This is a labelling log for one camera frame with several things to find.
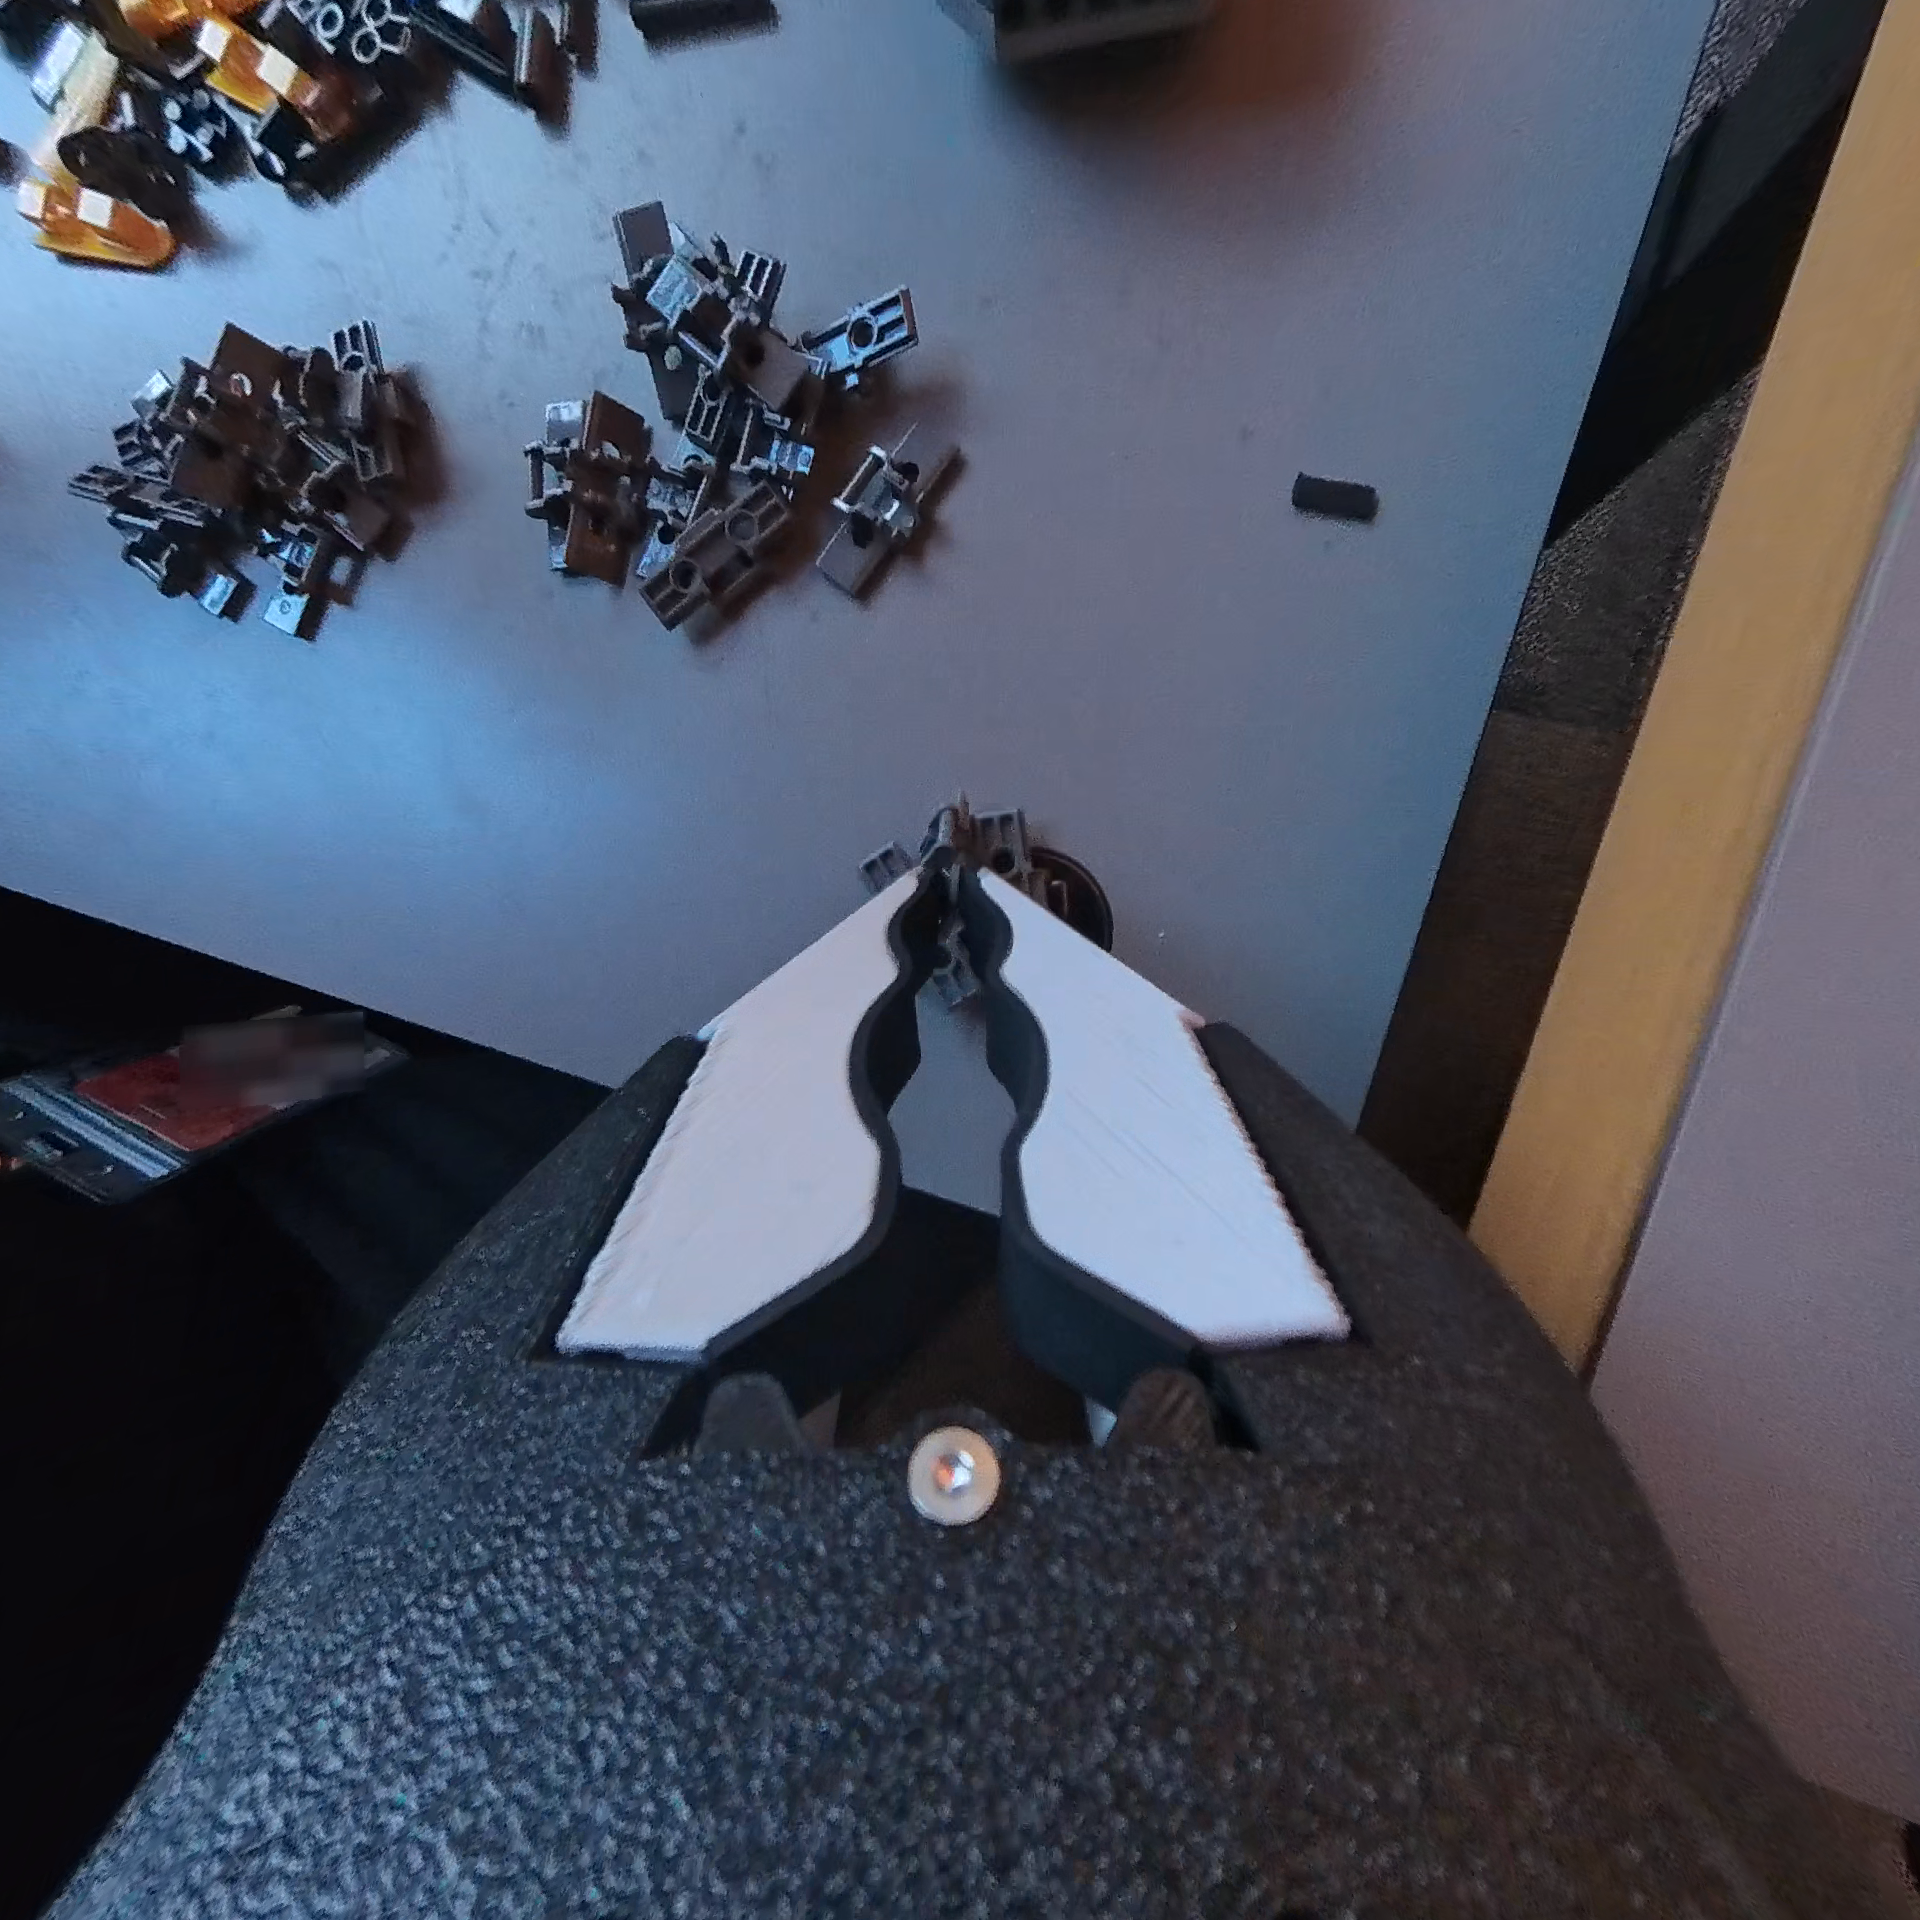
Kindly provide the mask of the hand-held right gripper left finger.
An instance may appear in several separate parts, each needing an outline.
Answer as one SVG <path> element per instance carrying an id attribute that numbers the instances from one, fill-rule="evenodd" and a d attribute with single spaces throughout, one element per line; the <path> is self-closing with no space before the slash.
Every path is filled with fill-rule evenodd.
<path id="1" fill-rule="evenodd" d="M 881 1248 L 946 914 L 945 870 L 911 870 L 697 1032 L 558 1353 L 713 1359 Z"/>

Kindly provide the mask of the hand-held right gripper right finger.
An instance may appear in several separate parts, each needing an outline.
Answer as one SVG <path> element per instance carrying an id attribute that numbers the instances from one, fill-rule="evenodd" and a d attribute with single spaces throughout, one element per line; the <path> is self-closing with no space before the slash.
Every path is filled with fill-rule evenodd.
<path id="1" fill-rule="evenodd" d="M 1203 1046 L 1203 1016 L 1008 880 L 966 877 L 991 1066 L 1015 1106 L 1001 1222 L 1043 1273 L 1200 1353 L 1353 1320 Z"/>

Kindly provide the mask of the small dark grey brick piece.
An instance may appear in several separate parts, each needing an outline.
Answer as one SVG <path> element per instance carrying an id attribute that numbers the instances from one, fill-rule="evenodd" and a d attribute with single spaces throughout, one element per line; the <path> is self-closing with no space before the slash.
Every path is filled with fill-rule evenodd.
<path id="1" fill-rule="evenodd" d="M 1052 905 L 1050 880 L 1024 811 L 979 811 L 968 794 L 940 806 L 915 846 L 889 841 L 870 853 L 858 872 L 867 894 L 879 896 L 889 882 L 926 865 L 935 870 L 929 985 L 942 1005 L 955 1013 L 979 994 L 963 917 L 963 875 L 994 875 L 1039 905 Z"/>

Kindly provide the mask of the pile of grey brick parts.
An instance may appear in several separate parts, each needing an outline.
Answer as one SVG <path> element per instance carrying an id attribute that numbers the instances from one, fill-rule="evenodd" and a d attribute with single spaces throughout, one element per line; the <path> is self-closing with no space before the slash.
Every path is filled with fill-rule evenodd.
<path id="1" fill-rule="evenodd" d="M 4 1 L 44 127 L 4 174 L 67 178 L 176 234 L 201 178 L 330 199 L 472 79 L 542 126 L 596 65 L 592 1 Z"/>

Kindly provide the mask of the wooden edged background table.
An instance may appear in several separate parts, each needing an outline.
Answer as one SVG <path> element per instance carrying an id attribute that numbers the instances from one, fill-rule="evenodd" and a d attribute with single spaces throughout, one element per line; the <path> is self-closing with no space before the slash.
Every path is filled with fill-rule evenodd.
<path id="1" fill-rule="evenodd" d="M 1472 1217 L 1788 1760 L 1908 1822 L 1915 160 L 1887 3 Z"/>

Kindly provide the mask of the person's dark clothed torso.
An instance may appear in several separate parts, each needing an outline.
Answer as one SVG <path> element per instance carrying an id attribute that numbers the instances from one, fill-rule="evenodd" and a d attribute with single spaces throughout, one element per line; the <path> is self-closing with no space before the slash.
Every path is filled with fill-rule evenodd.
<path id="1" fill-rule="evenodd" d="M 609 1094 L 371 1022 L 402 1064 L 126 1203 L 4 1159 L 4 1914 L 42 1913 L 174 1729 L 398 1307 Z"/>

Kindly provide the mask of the small grey brick cluster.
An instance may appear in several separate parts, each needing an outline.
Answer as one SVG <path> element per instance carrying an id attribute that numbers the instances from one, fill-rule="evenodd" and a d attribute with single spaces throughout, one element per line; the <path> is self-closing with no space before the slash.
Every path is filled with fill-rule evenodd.
<path id="1" fill-rule="evenodd" d="M 678 633 L 730 616 L 784 561 L 824 433 L 922 343 L 896 285 L 786 330 L 780 255 L 699 239 L 666 205 L 612 217 L 622 341 L 649 367 L 659 419 L 606 391 L 544 406 L 523 512 L 566 579 L 634 584 Z"/>

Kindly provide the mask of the dark grey brick cluster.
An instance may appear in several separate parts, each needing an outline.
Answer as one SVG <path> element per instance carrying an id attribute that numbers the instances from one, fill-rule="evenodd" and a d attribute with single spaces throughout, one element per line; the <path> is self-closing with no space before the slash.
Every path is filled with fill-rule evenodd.
<path id="1" fill-rule="evenodd" d="M 99 510 L 120 559 L 210 616 L 256 608 L 315 640 L 367 567 L 406 537 L 424 413 L 377 321 L 312 344 L 227 323 L 132 394 L 112 457 L 65 488 Z"/>

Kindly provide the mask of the grey brick hub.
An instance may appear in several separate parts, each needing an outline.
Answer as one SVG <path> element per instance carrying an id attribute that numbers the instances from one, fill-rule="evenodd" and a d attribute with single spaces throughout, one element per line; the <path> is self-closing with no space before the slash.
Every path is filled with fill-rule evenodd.
<path id="1" fill-rule="evenodd" d="M 1050 64 L 1163 40 L 1210 22 L 1217 1 L 938 1 L 999 65 Z"/>

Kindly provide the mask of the yellow pointed brick piece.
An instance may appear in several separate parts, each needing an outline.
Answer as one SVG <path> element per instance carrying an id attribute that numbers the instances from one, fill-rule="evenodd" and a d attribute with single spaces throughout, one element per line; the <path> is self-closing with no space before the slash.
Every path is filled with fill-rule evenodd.
<path id="1" fill-rule="evenodd" d="M 40 250 L 65 262 L 163 272 L 176 257 L 172 229 L 97 186 L 27 174 L 16 185 L 16 211 Z"/>

